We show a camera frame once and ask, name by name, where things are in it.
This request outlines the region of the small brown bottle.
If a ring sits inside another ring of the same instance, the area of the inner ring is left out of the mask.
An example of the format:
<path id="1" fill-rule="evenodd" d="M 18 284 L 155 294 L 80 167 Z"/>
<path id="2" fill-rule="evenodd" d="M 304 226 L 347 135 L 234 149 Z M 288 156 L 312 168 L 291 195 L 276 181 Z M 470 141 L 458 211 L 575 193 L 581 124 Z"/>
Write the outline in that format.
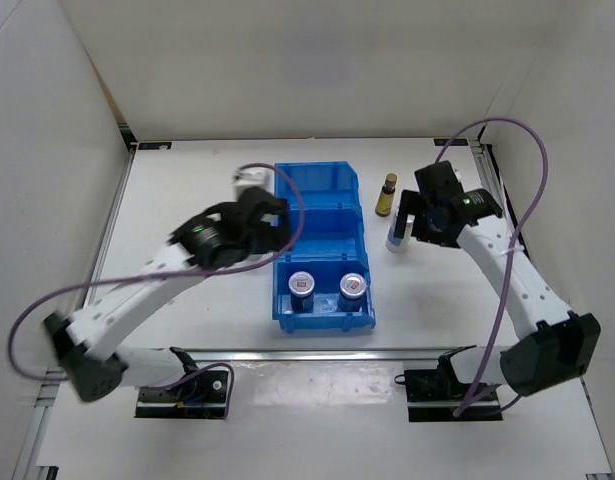
<path id="1" fill-rule="evenodd" d="M 375 206 L 375 213 L 378 216 L 387 217 L 391 213 L 393 199 L 396 192 L 396 184 L 397 175 L 395 173 L 388 173 L 381 187 L 381 191 Z"/>

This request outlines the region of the white-lid sauce jar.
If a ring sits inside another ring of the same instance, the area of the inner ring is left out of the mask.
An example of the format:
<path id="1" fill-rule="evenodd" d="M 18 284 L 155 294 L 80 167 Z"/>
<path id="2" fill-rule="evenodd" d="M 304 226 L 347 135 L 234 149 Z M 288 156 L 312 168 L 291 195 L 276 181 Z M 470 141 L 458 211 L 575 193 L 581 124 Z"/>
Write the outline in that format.
<path id="1" fill-rule="evenodd" d="M 306 271 L 293 273 L 288 280 L 290 303 L 295 312 L 305 312 L 313 308 L 315 279 Z"/>
<path id="2" fill-rule="evenodd" d="M 359 311 L 366 292 L 367 283 L 361 274 L 351 272 L 344 275 L 339 283 L 339 308 L 345 312 Z"/>

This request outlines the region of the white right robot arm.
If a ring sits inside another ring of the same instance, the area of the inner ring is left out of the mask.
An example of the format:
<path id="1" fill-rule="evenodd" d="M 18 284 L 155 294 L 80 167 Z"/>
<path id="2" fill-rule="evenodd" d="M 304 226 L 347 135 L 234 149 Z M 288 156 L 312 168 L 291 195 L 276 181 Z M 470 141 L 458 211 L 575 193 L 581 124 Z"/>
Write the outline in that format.
<path id="1" fill-rule="evenodd" d="M 401 194 L 395 233 L 409 216 L 412 237 L 460 248 L 505 303 L 518 338 L 493 350 L 481 380 L 528 397 L 586 373 L 601 333 L 592 314 L 578 315 L 541 277 L 521 249 L 501 206 L 485 189 L 464 190 L 448 161 L 415 171 L 415 191 Z"/>

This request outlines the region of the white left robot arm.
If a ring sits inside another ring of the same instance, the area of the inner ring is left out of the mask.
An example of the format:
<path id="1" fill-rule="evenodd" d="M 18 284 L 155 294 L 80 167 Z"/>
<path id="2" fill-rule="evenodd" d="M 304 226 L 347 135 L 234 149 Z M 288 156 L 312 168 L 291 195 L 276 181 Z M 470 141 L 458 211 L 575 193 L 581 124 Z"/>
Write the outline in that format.
<path id="1" fill-rule="evenodd" d="M 190 218 L 141 269 L 96 303 L 43 322 L 53 353 L 79 399 L 98 401 L 120 386 L 164 389 L 185 400 L 197 386 L 181 348 L 134 348 L 124 340 L 169 301 L 250 256 L 282 250 L 291 239 L 284 199 L 250 187 Z"/>

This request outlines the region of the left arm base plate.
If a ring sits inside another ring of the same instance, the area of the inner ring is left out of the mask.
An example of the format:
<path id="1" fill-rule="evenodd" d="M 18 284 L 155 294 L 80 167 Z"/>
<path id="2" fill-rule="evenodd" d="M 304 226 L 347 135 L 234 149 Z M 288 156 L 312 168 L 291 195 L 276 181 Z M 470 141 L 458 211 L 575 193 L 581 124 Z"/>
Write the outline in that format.
<path id="1" fill-rule="evenodd" d="M 213 363 L 200 374 L 170 389 L 140 388 L 134 417 L 138 419 L 225 420 L 234 386 L 234 369 Z"/>

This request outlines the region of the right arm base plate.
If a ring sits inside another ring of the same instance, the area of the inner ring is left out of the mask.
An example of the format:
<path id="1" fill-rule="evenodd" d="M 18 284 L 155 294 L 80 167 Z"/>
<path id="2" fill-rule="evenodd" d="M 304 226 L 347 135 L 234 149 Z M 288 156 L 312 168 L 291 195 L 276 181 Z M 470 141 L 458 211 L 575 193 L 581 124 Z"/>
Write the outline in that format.
<path id="1" fill-rule="evenodd" d="M 468 386 L 460 385 L 457 393 L 444 391 L 435 370 L 404 370 L 394 377 L 394 383 L 405 388 L 408 421 L 410 423 L 455 423 L 502 421 L 503 415 L 496 392 L 474 402 L 459 417 L 453 415 Z"/>

